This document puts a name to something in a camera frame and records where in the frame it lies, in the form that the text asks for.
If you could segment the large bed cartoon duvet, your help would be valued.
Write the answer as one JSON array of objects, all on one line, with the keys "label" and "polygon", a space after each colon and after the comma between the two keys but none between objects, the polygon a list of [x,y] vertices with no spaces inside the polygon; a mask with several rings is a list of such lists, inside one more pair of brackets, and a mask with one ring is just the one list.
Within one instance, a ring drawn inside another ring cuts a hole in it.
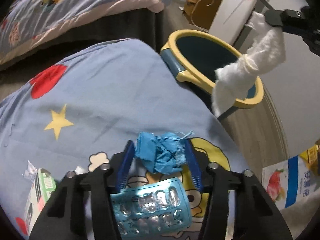
[{"label": "large bed cartoon duvet", "polygon": [[67,31],[108,15],[149,9],[172,0],[16,0],[1,22],[1,69]]}]

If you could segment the Coltalin medicine box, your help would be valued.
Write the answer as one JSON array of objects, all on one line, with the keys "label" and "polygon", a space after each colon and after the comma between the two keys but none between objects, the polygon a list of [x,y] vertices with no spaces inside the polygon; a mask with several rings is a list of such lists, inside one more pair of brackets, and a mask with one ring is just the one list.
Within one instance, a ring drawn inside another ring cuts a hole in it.
[{"label": "Coltalin medicine box", "polygon": [[51,173],[40,168],[35,174],[25,205],[24,222],[28,236],[30,236],[36,220],[55,190],[56,182]]}]

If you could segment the white tissue wad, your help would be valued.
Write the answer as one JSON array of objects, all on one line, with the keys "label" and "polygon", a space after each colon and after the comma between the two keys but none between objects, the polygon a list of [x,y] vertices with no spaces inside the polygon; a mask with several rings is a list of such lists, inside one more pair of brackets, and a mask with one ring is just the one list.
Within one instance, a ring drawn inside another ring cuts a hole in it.
[{"label": "white tissue wad", "polygon": [[257,77],[266,74],[286,60],[284,34],[272,27],[263,14],[253,12],[248,24],[256,32],[253,44],[235,63],[215,70],[212,111],[221,116],[236,99],[244,100]]}]

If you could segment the white air purifier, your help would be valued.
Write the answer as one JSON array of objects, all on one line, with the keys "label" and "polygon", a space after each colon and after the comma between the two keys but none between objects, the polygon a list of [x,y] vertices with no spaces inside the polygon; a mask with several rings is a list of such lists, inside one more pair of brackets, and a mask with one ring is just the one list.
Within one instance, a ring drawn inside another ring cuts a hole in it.
[{"label": "white air purifier", "polygon": [[208,33],[233,46],[258,2],[270,7],[266,0],[222,0]]}]

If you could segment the strawberry printed carton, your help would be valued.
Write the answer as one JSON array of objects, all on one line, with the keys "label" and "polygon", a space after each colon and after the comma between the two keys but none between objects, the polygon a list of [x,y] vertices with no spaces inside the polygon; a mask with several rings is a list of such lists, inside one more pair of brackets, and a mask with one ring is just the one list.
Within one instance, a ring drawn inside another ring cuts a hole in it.
[{"label": "strawberry printed carton", "polygon": [[263,168],[261,183],[279,210],[311,196],[319,188],[319,145]]}]

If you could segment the wooden nightstand right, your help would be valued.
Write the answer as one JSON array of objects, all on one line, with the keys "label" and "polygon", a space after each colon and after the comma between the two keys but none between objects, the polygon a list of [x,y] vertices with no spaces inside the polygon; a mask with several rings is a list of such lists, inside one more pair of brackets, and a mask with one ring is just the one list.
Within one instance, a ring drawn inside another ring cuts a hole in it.
[{"label": "wooden nightstand right", "polygon": [[209,30],[222,0],[186,0],[183,14],[187,21],[204,30]]}]

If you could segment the blue blister pill pack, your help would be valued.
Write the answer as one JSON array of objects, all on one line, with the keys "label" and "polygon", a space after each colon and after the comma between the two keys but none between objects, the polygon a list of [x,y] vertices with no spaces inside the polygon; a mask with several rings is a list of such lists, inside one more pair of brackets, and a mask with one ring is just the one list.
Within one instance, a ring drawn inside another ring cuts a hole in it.
[{"label": "blue blister pill pack", "polygon": [[192,224],[190,203],[177,177],[122,189],[111,200],[124,239],[179,232]]}]

